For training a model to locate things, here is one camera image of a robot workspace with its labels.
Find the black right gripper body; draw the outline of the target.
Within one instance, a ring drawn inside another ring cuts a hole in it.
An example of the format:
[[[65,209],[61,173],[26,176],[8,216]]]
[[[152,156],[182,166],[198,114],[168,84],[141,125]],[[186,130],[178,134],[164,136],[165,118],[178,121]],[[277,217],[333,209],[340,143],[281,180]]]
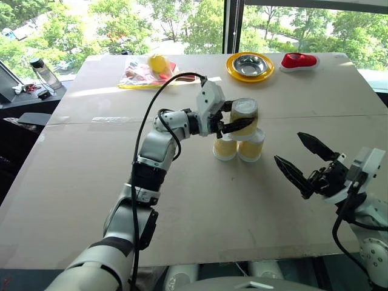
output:
[[[322,196],[333,196],[345,188],[348,168],[339,161],[332,161],[327,167],[315,170],[308,177],[313,192]]]

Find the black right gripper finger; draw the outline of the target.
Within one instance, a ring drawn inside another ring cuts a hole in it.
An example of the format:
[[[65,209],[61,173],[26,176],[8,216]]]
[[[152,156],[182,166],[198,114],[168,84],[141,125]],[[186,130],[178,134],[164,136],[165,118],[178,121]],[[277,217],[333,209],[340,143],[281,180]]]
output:
[[[274,160],[284,176],[300,191],[304,199],[309,199],[313,194],[312,184],[304,177],[303,173],[291,162],[275,155]]]
[[[303,132],[298,132],[297,135],[303,145],[313,154],[318,155],[323,161],[334,161],[340,156],[338,152],[334,152],[328,148],[328,146],[313,135]]]

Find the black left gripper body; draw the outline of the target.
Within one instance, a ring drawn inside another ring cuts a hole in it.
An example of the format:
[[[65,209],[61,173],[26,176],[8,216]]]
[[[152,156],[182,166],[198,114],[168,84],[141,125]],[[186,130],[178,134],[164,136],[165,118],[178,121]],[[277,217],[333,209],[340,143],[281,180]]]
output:
[[[215,114],[210,115],[210,132],[215,134],[217,139],[222,138],[222,130],[224,128],[224,122],[222,121],[222,111],[218,110]]]

